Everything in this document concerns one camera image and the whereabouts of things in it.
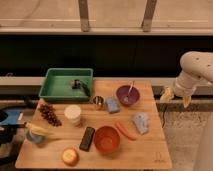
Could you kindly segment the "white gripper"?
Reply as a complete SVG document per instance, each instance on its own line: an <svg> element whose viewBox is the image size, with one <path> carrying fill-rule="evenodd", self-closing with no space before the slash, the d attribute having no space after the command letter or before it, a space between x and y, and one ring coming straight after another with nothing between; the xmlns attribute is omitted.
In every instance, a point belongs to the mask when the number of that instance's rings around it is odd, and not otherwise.
<svg viewBox="0 0 213 171"><path fill-rule="evenodd" d="M165 87L160 97L161 101L168 102L174 98L174 94L183 97L183 106L187 108L191 103L191 95L196 90L196 79L185 72L181 72L171 87Z"/></svg>

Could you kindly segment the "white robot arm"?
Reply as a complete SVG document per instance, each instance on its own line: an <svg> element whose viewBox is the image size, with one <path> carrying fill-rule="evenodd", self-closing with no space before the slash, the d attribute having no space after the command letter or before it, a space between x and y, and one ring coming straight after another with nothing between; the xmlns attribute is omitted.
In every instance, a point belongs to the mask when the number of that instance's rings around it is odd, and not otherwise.
<svg viewBox="0 0 213 171"><path fill-rule="evenodd" d="M179 75L172 85L164 87L160 100L169 102L177 96L187 108L200 84L209 82L213 87L213 52L188 51L181 56L180 66ZM211 105L212 114L203 127L193 171L213 171L213 97Z"/></svg>

